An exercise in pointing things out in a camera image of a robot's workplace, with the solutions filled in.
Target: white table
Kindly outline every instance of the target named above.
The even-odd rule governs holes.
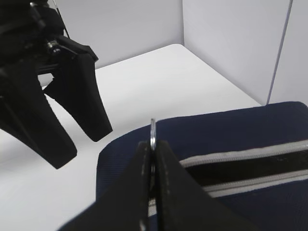
[[[92,142],[54,100],[77,157],[55,170],[0,130],[0,230],[54,231],[95,200],[99,152],[113,139],[163,119],[259,106],[181,45],[170,45],[96,71],[114,131]]]

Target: white partition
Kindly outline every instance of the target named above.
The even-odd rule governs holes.
[[[308,105],[308,1],[294,0],[270,102]]]
[[[289,0],[183,0],[185,47],[265,104]]]
[[[96,68],[183,44],[182,0],[57,0],[71,39],[90,45]]]

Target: zipper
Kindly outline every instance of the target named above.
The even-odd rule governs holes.
[[[277,174],[268,177],[254,178],[250,180],[235,181],[230,183],[205,186],[202,189],[212,198],[246,193],[257,189],[286,184],[294,181],[308,180],[308,170]],[[148,216],[156,214],[156,201],[149,201]]]
[[[213,153],[207,155],[196,155],[181,160],[183,167],[193,167],[218,162],[239,161],[248,159],[264,158],[287,153],[300,152],[308,149],[308,140],[298,141],[286,144],[279,144],[264,148],[254,148],[244,151],[232,151],[224,153]]]

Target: navy blue pouch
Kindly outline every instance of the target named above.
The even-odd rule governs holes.
[[[261,230],[308,230],[308,108],[285,102],[159,121],[190,175],[213,198]],[[107,145],[97,165],[99,198],[120,176],[149,126]],[[149,205],[155,215],[155,202]],[[155,229],[154,217],[151,228]]]

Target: black zipper opening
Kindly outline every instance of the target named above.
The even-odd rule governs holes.
[[[308,169],[308,150],[257,159],[209,163],[186,168],[188,173],[201,186],[268,177],[305,169]]]

